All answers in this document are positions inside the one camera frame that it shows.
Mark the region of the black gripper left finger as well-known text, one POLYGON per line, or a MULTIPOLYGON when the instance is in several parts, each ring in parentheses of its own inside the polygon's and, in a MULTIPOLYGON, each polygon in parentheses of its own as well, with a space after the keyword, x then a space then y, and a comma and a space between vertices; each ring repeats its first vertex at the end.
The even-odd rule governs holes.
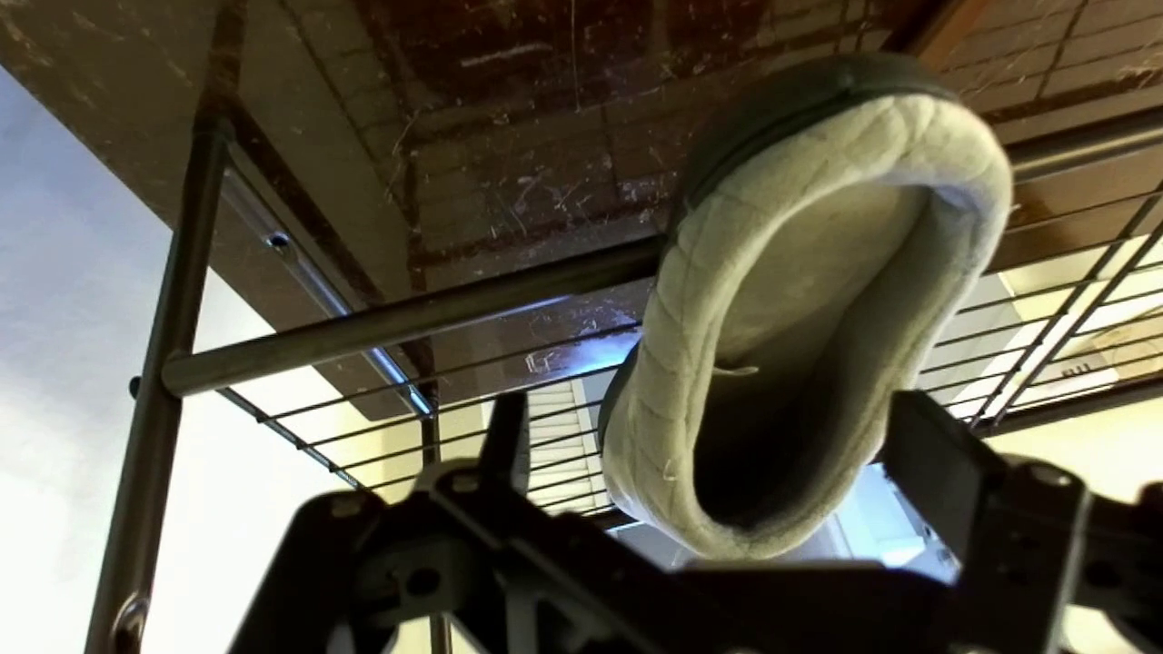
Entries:
POLYGON ((450 617, 482 654, 667 654, 666 609, 633 593, 656 570, 524 498, 526 425, 506 392, 481 458, 429 463, 402 500, 304 500, 228 654, 385 654, 412 617, 450 617))

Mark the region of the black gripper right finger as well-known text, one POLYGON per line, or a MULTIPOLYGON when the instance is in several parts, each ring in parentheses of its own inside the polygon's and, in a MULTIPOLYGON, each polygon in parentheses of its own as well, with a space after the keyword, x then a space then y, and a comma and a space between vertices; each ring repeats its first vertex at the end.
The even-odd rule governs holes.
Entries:
POLYGON ((928 646, 939 654, 1059 654, 1072 601, 1163 654, 1163 498, 1094 494, 1040 458, 1004 458, 928 392, 891 398, 882 467, 958 559, 928 646))

